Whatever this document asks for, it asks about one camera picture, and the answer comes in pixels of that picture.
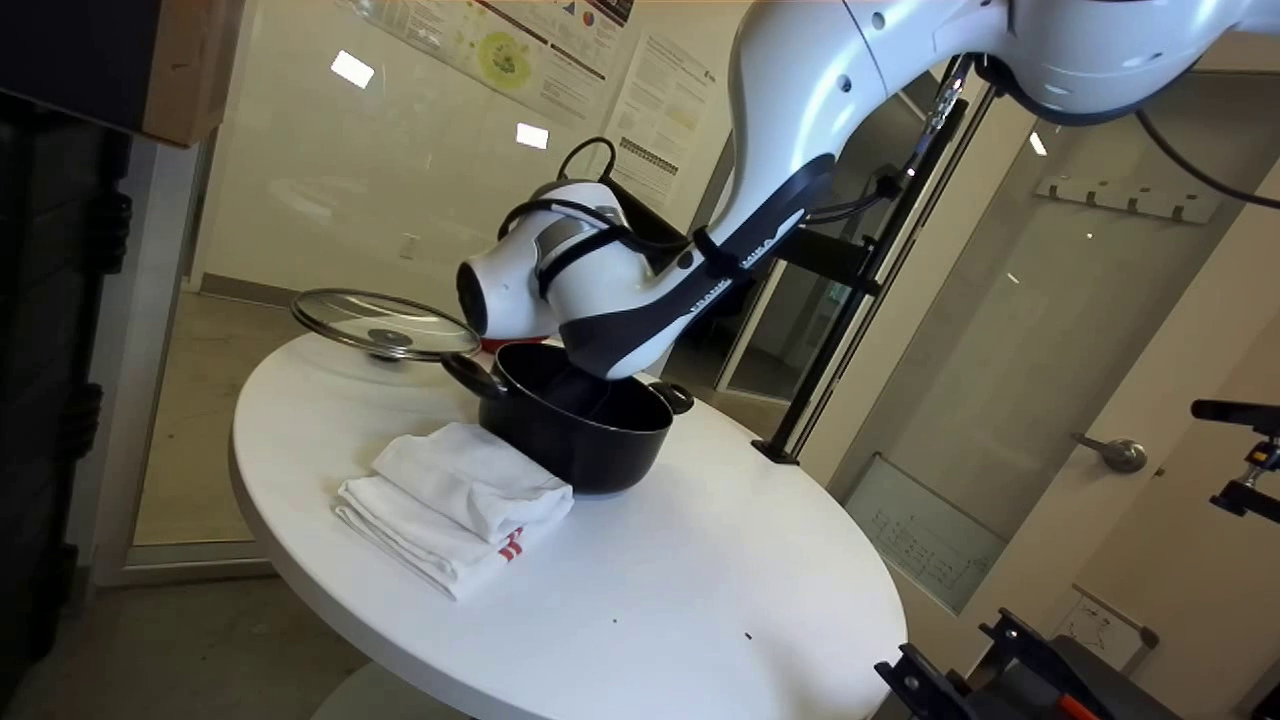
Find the white round table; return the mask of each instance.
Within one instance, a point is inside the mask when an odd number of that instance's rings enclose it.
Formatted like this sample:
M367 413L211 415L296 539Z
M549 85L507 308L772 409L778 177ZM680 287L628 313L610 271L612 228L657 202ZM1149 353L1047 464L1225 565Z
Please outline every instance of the white round table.
M331 516L406 433L473 415L442 367L300 336L236 406L248 516L282 577L406 686L468 715L826 720L890 696L904 607L870 536L729 415L685 413L628 493L568 520L464 603Z

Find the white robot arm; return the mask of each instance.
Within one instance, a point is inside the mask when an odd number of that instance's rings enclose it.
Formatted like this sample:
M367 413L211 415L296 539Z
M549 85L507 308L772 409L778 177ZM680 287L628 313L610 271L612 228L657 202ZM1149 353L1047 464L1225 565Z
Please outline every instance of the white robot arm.
M738 180L693 249L654 271L618 244L604 185L558 185L460 270L460 306L480 336L560 332L572 364L635 375L805 221L865 118L941 60L981 56L1028 112L1087 124L1225 34L1280 37L1280 0L758 0L731 52Z

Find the black cable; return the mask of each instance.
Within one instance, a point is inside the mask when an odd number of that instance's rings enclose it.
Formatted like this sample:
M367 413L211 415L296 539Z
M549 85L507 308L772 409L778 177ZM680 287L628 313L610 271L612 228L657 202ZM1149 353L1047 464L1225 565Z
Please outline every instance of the black cable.
M1215 193L1225 193L1225 196L1234 196L1234 202L1239 202L1239 205L1280 207L1278 196L1253 196L1253 193L1239 193L1239 190L1234 190L1234 185L1200 174L1183 151L1177 151L1177 147L1155 131L1155 124L1151 124L1151 118L1149 118L1144 109L1138 109L1138 124L1144 124L1144 131L1151 136L1151 143L1155 143L1177 168L1183 168L1188 177L1198 177L1200 185L1207 185L1207 190L1215 190Z

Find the door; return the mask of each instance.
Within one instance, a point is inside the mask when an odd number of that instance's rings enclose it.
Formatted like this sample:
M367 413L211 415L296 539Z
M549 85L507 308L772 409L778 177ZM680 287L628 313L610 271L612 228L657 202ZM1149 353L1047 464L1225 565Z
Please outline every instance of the door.
M1278 95L1268 72L1191 72L1151 118L1278 196ZM1278 214L1200 190L1142 124L990 112L805 450L897 569L916 648L964 671L1001 607L1062 623L1188 406L1280 313L1278 266ZM1082 436L1149 464L1113 471Z

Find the folded napkin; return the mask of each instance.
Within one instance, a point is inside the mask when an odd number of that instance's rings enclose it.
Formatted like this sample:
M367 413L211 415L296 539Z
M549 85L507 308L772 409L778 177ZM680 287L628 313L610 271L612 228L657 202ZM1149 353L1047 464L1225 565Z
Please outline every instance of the folded napkin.
M429 574L452 601L473 597L572 508L572 490L477 424L395 436L378 477L336 490L331 513Z

